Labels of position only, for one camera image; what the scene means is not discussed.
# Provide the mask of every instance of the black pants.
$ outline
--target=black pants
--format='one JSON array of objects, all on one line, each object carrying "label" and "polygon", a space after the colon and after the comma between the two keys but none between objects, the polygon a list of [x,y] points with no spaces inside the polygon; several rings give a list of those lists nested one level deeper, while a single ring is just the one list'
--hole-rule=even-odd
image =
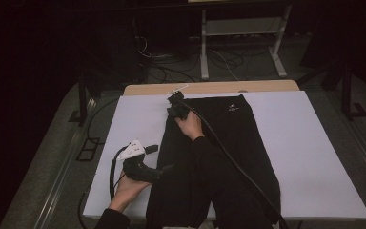
[{"label": "black pants", "polygon": [[[185,102],[204,116],[230,155],[279,211],[278,180],[257,130],[252,108],[243,95],[185,99]],[[204,122],[202,126],[206,138],[214,146],[219,147],[211,130]],[[195,168],[190,152],[191,144],[190,139],[180,131],[174,118],[168,117],[157,168],[174,166],[152,186],[147,208],[147,228],[162,226],[197,228],[205,220],[210,199],[201,174]],[[259,199],[271,223],[276,223],[278,215],[274,209],[248,179],[244,176],[240,178],[250,191],[250,195]]]}]

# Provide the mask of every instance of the white board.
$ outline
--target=white board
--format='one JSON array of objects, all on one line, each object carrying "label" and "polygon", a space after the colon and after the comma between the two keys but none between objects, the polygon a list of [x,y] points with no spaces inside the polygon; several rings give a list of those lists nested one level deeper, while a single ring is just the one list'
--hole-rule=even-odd
[{"label": "white board", "polygon": [[[236,96],[185,94],[186,98]],[[323,130],[307,95],[294,92],[243,93],[254,111],[260,135],[280,183],[281,214],[286,219],[366,219],[366,207]],[[138,138],[160,146],[169,95],[122,96],[114,113],[83,215],[99,218],[110,203],[109,175],[116,152]],[[156,167],[158,153],[144,162]],[[122,169],[118,162],[115,177]],[[150,188],[124,212],[144,218]],[[215,216],[211,208],[209,218]]]}]

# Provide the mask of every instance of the cable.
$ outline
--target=cable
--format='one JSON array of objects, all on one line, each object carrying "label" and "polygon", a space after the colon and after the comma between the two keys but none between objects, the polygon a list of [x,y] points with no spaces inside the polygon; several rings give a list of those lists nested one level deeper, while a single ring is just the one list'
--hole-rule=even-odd
[{"label": "cable", "polygon": [[82,194],[82,197],[79,199],[79,204],[78,204],[78,220],[79,220],[79,224],[82,226],[82,228],[84,229],[88,229],[85,225],[85,223],[82,220],[82,216],[81,216],[81,206],[82,206],[82,201],[83,198],[85,197],[85,195],[91,190],[92,184],[88,185],[88,188],[85,190],[85,192]]},{"label": "cable", "polygon": [[127,146],[121,148],[114,156],[114,159],[112,160],[112,167],[110,168],[110,175],[109,175],[109,192],[110,192],[110,200],[112,200],[114,198],[114,188],[115,185],[118,183],[118,181],[120,181],[120,179],[118,179],[118,181],[114,184],[114,171],[115,171],[115,164],[117,163],[117,158],[118,156],[121,154],[121,152],[123,152],[125,149],[127,149]]},{"label": "cable", "polygon": [[263,52],[259,52],[259,53],[255,53],[255,54],[245,54],[246,52],[250,51],[253,49],[253,41],[251,42],[249,48],[246,48],[244,51],[242,51],[242,53],[236,53],[234,51],[232,51],[232,49],[228,49],[227,48],[227,44],[225,43],[225,41],[221,41],[221,44],[223,45],[224,47],[224,50],[223,52],[226,52],[226,53],[229,53],[229,54],[232,54],[232,55],[236,55],[237,57],[244,57],[244,56],[257,56],[257,55],[261,55],[265,52],[268,51],[268,49],[266,48]]},{"label": "cable", "polygon": [[178,70],[173,70],[173,69],[170,69],[170,68],[167,68],[167,67],[163,67],[163,66],[160,66],[160,65],[150,65],[149,67],[157,68],[157,69],[163,70],[163,71],[171,71],[171,72],[174,72],[174,73],[179,73],[179,74],[182,74],[182,75],[188,77],[192,82],[194,82],[194,83],[197,82],[195,80],[195,78],[196,78],[195,76],[189,76],[188,74],[183,73],[183,72],[178,71]]},{"label": "cable", "polygon": [[303,223],[304,221],[300,221],[299,222],[299,224],[298,224],[298,226],[296,227],[296,229],[301,229],[301,226],[302,226],[302,223]]},{"label": "cable", "polygon": [[281,216],[281,214],[279,213],[279,211],[277,209],[275,209],[275,206],[267,198],[267,196],[263,192],[263,190],[252,180],[252,178],[245,172],[245,170],[234,160],[234,158],[231,156],[231,154],[225,148],[224,144],[219,139],[219,137],[217,136],[216,132],[214,131],[214,129],[212,128],[212,126],[210,125],[210,123],[204,118],[204,116],[202,116],[195,108],[191,107],[190,105],[188,105],[187,103],[183,102],[182,100],[175,99],[173,97],[172,97],[172,99],[174,101],[178,102],[179,104],[183,105],[184,107],[186,107],[190,111],[194,112],[206,124],[206,126],[209,128],[210,132],[213,134],[213,136],[215,137],[216,141],[218,142],[219,146],[221,147],[222,151],[224,152],[224,154],[229,159],[229,161],[234,165],[234,167],[240,172],[241,175],[243,175],[246,179],[248,179],[251,182],[251,184],[258,190],[258,192],[265,198],[265,200],[269,203],[269,205],[272,207],[272,209],[277,213],[277,215],[279,217],[279,221],[282,223],[282,224],[280,223],[280,226],[282,226],[282,229],[288,229],[288,225],[287,225],[285,219]]},{"label": "cable", "polygon": [[231,75],[236,79],[236,81],[240,81],[237,77],[236,77],[236,75],[234,75],[234,73],[231,71],[231,69],[230,69],[230,66],[228,65],[228,63],[227,63],[227,60],[224,58],[224,56],[222,56],[219,52],[217,52],[217,51],[213,51],[213,52],[215,52],[215,53],[217,53],[224,61],[225,61],[225,64],[227,65],[227,68],[228,68],[228,71],[230,71],[230,73],[231,73]]},{"label": "cable", "polygon": [[267,33],[273,26],[273,24],[275,23],[275,20],[277,19],[277,17],[274,18],[272,24],[270,24],[270,27],[264,32],[264,33]]},{"label": "cable", "polygon": [[167,80],[166,78],[167,78],[167,76],[169,75],[168,73],[166,73],[166,71],[164,71],[164,70],[161,70],[162,72],[163,72],[163,78],[162,79],[160,79],[160,78],[158,78],[157,76],[155,76],[153,73],[149,73],[149,75],[152,77],[152,78],[154,78],[154,79],[156,79],[156,80],[158,80],[159,81],[159,84],[163,84],[163,83],[165,83],[165,82],[167,82],[167,83],[171,83],[169,80]]},{"label": "cable", "polygon": [[188,53],[186,55],[183,55],[181,53],[158,55],[158,56],[153,57],[152,62],[154,62],[156,64],[174,64],[174,63],[182,62],[182,61],[190,58],[190,56],[195,55],[195,54],[198,54],[197,49],[193,49],[193,51],[188,51]]},{"label": "cable", "polygon": [[114,188],[115,188],[115,186],[117,186],[117,184],[118,184],[118,182],[120,182],[120,180],[125,176],[126,174],[123,174],[118,180],[117,180],[117,182],[115,182],[115,184],[114,184]]},{"label": "cable", "polygon": [[171,71],[174,71],[174,72],[188,72],[190,70],[193,70],[195,68],[195,66],[197,66],[198,60],[199,60],[199,56],[195,59],[194,64],[190,68],[184,69],[184,70],[173,70],[173,69],[170,69],[168,67],[161,66],[161,64],[165,64],[165,63],[152,63],[152,65],[150,65],[150,66],[161,67],[161,68],[164,68],[164,69],[167,69],[167,70],[171,70]]},{"label": "cable", "polygon": [[147,39],[145,39],[145,37],[143,36],[137,36],[135,38],[139,38],[145,41],[145,46],[144,49],[142,49],[142,51],[138,51],[140,54],[142,54],[143,56],[147,57],[147,58],[152,58],[153,55],[150,52],[147,52],[147,54],[144,53],[144,51],[148,48],[148,41]]},{"label": "cable", "polygon": [[[243,65],[243,63],[245,62],[242,56],[237,56],[237,57],[234,57],[234,58],[225,58],[224,57],[221,60],[221,56],[216,54],[214,51],[207,52],[207,55],[210,57],[210,60],[213,62],[213,64],[216,65],[216,67],[224,69],[224,70],[228,70],[228,69],[234,70],[237,67]],[[237,59],[237,58],[240,58],[240,63],[234,62],[234,60]],[[218,61],[218,62],[221,62],[222,64],[225,64],[225,66],[228,64],[231,67],[226,68],[226,67],[219,66],[215,63],[214,59],[215,59],[215,61]]]},{"label": "cable", "polygon": [[94,120],[94,118],[97,116],[97,114],[99,114],[104,108],[106,108],[107,106],[109,106],[110,104],[112,104],[114,101],[117,101],[119,98],[115,98],[113,99],[112,101],[106,103],[105,105],[103,105],[103,107],[101,107],[94,115],[93,117],[91,118],[91,121],[89,122],[88,124],[88,130],[87,130],[87,140],[90,141],[91,143],[93,144],[96,144],[96,145],[104,145],[106,142],[97,142],[95,141],[93,138],[91,138],[91,135],[90,135],[90,132],[91,132],[91,125],[92,125],[92,122]]}]

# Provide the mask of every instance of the hand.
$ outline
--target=hand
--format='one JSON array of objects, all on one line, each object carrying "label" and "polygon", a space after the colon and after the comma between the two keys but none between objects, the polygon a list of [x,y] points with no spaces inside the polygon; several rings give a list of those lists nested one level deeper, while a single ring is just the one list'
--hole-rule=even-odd
[{"label": "hand", "polygon": [[195,141],[199,136],[204,136],[201,128],[201,119],[194,112],[189,111],[185,120],[178,117],[174,120],[179,125],[183,134],[188,136],[192,141]]},{"label": "hand", "polygon": [[124,212],[138,194],[150,185],[151,184],[148,182],[130,179],[125,175],[124,171],[122,171],[117,190],[115,191],[114,198],[112,199],[109,208],[121,213]]}]

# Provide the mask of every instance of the controller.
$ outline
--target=controller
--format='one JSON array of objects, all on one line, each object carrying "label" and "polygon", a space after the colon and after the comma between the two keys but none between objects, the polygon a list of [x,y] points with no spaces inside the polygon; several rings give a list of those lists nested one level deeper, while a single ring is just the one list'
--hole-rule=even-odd
[{"label": "controller", "polygon": [[123,170],[128,178],[146,181],[149,183],[157,182],[163,174],[163,170],[157,170],[144,164],[145,155],[156,152],[157,145],[145,148],[145,154],[130,157],[123,162]]}]

